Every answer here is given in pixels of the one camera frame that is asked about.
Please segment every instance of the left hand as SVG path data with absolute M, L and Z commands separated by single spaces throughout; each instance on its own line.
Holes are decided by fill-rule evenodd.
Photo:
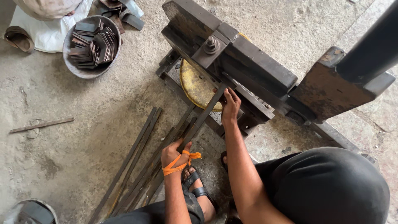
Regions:
M 162 155 L 160 157 L 160 160 L 162 161 L 162 167 L 165 168 L 166 166 L 168 166 L 172 161 L 174 161 L 179 155 L 180 153 L 177 152 L 177 148 L 182 144 L 183 142 L 183 138 L 180 138 L 179 140 L 171 143 L 169 146 L 167 146 L 166 148 L 164 148 L 162 150 Z M 184 150 L 190 152 L 192 146 L 192 142 L 188 142 L 188 144 L 185 145 Z M 174 164 L 174 166 L 172 168 L 181 166 L 182 164 L 188 162 L 189 159 L 189 155 L 183 153 L 181 155 L 181 157 L 179 158 L 179 160 Z

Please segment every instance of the white cloth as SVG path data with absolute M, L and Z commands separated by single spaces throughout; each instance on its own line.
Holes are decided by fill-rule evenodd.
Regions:
M 28 16 L 17 6 L 10 26 L 24 29 L 35 43 L 35 49 L 43 52 L 62 52 L 68 31 L 83 18 L 86 18 L 93 0 L 83 0 L 72 16 L 64 16 L 53 21 L 41 21 Z

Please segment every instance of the right hand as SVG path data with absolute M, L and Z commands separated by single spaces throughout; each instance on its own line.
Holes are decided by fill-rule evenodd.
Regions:
M 236 93 L 228 87 L 224 90 L 224 97 L 221 97 L 219 101 L 222 105 L 221 123 L 224 128 L 237 123 L 238 112 L 242 102 Z

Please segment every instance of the metal bowl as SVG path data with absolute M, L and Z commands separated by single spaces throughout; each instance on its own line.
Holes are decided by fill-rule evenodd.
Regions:
M 116 24 L 110 20 L 108 17 L 105 16 L 89 16 L 87 18 L 84 18 L 80 20 L 80 22 L 85 22 L 85 23 L 94 23 L 95 20 L 100 18 L 103 21 L 104 27 L 109 27 L 114 34 L 116 35 L 116 42 L 118 43 L 117 45 L 117 53 L 113 61 L 110 63 L 104 63 L 104 64 L 99 64 L 95 69 L 80 69 L 77 67 L 77 63 L 72 60 L 72 58 L 69 56 L 70 49 L 73 46 L 72 43 L 72 33 L 75 29 L 74 25 L 68 32 L 68 34 L 65 37 L 64 40 L 64 46 L 62 48 L 62 54 L 64 56 L 64 61 L 66 66 L 68 67 L 69 71 L 71 71 L 74 75 L 77 77 L 80 77 L 82 79 L 93 79 L 97 78 L 98 76 L 101 76 L 105 72 L 109 70 L 109 68 L 115 63 L 117 56 L 119 55 L 120 51 L 120 45 L 121 45 L 121 38 L 120 38 L 120 32 L 119 29 L 117 28 Z

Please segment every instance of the hand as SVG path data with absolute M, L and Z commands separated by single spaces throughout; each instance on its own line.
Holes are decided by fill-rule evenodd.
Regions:
M 163 168 L 168 166 L 172 161 L 174 161 L 180 155 L 180 153 L 177 152 L 177 148 L 178 148 L 178 146 L 180 146 L 182 144 L 182 142 L 183 142 L 183 138 L 180 138 L 179 140 L 171 143 L 169 146 L 167 146 L 166 148 L 164 148 L 162 150 L 162 155 L 160 156 L 160 160 L 162 161 Z M 192 142 L 190 141 L 190 142 L 188 142 L 188 144 L 185 145 L 184 150 L 189 152 L 191 150 L 191 146 L 192 146 Z M 179 158 L 179 160 L 171 168 L 181 166 L 182 164 L 188 162 L 188 159 L 189 159 L 189 155 L 183 153 L 181 155 L 181 157 Z
M 224 97 L 221 97 L 219 101 L 222 105 L 221 123 L 224 128 L 237 123 L 238 112 L 242 102 L 236 93 L 228 87 L 224 90 Z

